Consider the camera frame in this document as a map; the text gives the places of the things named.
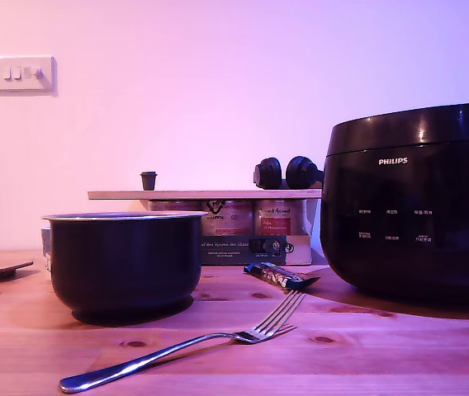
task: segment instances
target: rice cooker lid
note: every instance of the rice cooker lid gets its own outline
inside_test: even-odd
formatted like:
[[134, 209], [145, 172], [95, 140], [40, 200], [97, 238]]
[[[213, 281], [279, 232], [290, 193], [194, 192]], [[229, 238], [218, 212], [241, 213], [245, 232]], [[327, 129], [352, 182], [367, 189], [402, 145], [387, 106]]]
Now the rice cooker lid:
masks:
[[332, 129], [328, 155], [469, 140], [469, 103], [351, 120]]

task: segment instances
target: light switch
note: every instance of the light switch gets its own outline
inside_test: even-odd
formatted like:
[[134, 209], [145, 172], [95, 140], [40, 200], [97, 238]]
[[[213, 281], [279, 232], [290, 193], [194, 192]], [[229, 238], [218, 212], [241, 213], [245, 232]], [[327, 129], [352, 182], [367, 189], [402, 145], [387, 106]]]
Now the light switch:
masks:
[[15, 80], [21, 79], [21, 68], [14, 68], [12, 70], [12, 78], [14, 78]]
[[40, 66], [31, 66], [31, 75], [35, 78], [40, 78], [42, 76], [42, 68]]
[[54, 91], [52, 56], [0, 56], [0, 91]]
[[3, 79], [4, 80], [10, 80], [11, 79], [11, 68], [8, 66], [5, 66], [3, 68]]

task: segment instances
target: box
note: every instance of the box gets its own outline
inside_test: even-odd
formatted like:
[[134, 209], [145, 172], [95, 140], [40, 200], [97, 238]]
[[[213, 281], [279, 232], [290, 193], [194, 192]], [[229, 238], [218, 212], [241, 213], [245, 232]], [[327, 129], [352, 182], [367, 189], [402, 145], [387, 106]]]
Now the box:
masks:
[[203, 266], [310, 265], [310, 235], [225, 235], [201, 237]]

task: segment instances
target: black headphones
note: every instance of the black headphones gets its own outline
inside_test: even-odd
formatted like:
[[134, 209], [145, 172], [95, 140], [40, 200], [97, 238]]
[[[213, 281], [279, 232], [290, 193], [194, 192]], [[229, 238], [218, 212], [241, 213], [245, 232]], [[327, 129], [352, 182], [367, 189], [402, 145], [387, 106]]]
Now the black headphones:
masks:
[[[286, 184], [292, 190], [310, 188], [322, 182], [323, 171], [307, 157], [294, 157], [286, 168]], [[254, 167], [253, 182], [264, 190], [279, 190], [283, 186], [281, 164], [274, 157], [263, 159]]]

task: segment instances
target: silver fork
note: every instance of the silver fork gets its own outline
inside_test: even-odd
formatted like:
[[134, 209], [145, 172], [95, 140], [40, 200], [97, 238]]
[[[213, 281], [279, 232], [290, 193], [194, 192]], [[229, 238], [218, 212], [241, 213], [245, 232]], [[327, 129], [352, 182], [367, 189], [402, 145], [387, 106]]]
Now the silver fork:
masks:
[[67, 394], [76, 394], [77, 392], [82, 392], [84, 390], [106, 384], [110, 381], [135, 373], [160, 357], [180, 351], [183, 348], [187, 348], [191, 345], [197, 344], [198, 342], [211, 340], [212, 338], [228, 337], [247, 344], [257, 344], [259, 342], [266, 341], [275, 335], [282, 325], [286, 323], [291, 314], [293, 314], [299, 306], [302, 299], [304, 299], [304, 296], [305, 295], [299, 291], [291, 291], [262, 322], [253, 326], [249, 330], [242, 332], [213, 332], [212, 334], [196, 337], [191, 340], [169, 346], [161, 351], [138, 357], [132, 361], [113, 365], [106, 369], [64, 378], [60, 381], [60, 389], [62, 392]]

